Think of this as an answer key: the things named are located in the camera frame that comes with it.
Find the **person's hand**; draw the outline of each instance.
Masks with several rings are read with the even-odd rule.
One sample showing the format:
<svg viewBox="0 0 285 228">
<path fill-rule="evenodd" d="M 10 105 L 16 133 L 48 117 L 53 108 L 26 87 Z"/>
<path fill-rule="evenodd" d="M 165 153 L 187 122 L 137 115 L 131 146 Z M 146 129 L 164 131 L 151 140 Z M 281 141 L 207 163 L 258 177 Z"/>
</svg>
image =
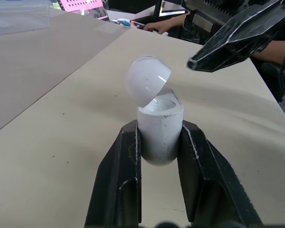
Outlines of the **person's hand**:
<svg viewBox="0 0 285 228">
<path fill-rule="evenodd" d="M 158 34 L 162 34 L 173 27 L 173 24 L 169 20 L 163 20 L 155 23 L 146 24 L 143 30 L 152 32 L 158 30 Z"/>
</svg>

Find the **monitor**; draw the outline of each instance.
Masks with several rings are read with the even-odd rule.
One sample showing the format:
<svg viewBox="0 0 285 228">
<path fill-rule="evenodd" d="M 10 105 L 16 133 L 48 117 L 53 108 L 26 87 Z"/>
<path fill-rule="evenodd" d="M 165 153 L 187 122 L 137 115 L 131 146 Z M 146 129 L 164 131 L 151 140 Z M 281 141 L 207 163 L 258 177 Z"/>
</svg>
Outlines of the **monitor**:
<svg viewBox="0 0 285 228">
<path fill-rule="evenodd" d="M 159 11 L 159 17 L 186 13 L 185 9 L 180 4 L 181 4 L 181 1 L 162 0 L 160 11 Z"/>
</svg>

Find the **desk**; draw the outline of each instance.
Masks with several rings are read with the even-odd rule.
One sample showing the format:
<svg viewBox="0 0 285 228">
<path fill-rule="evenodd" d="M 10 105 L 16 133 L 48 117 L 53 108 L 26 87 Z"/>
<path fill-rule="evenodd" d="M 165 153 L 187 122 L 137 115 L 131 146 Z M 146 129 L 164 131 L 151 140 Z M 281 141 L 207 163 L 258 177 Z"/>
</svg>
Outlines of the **desk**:
<svg viewBox="0 0 285 228">
<path fill-rule="evenodd" d="M 136 118 L 124 89 L 144 54 L 172 69 L 168 86 L 233 166 L 264 223 L 285 223 L 285 115 L 247 60 L 213 74 L 185 67 L 199 46 L 130 29 L 0 130 L 0 228 L 81 228 L 97 167 Z M 142 161 L 142 224 L 188 224 L 177 163 Z"/>
</svg>

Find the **computer screen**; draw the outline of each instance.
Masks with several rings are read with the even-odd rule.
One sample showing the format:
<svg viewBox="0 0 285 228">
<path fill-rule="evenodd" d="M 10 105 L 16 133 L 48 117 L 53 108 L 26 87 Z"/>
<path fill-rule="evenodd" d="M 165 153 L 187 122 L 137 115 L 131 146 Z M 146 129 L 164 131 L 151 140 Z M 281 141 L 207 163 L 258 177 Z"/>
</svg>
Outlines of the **computer screen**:
<svg viewBox="0 0 285 228">
<path fill-rule="evenodd" d="M 109 20 L 102 0 L 59 0 L 61 9 L 67 12 L 88 15 L 100 20 Z"/>
<path fill-rule="evenodd" d="M 186 13 L 185 9 L 180 5 L 181 1 L 162 0 L 161 3 L 159 17 Z"/>
</svg>

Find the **capsule lid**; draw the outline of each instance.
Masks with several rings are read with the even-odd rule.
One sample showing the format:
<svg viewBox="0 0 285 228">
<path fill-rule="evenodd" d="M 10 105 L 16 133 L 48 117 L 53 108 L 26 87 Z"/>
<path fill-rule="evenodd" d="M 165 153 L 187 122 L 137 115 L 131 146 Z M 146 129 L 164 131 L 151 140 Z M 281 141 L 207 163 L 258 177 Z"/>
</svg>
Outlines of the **capsule lid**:
<svg viewBox="0 0 285 228">
<path fill-rule="evenodd" d="M 139 107 L 145 107 L 164 88 L 171 69 L 152 56 L 139 58 L 130 65 L 126 76 L 126 89 Z"/>
</svg>

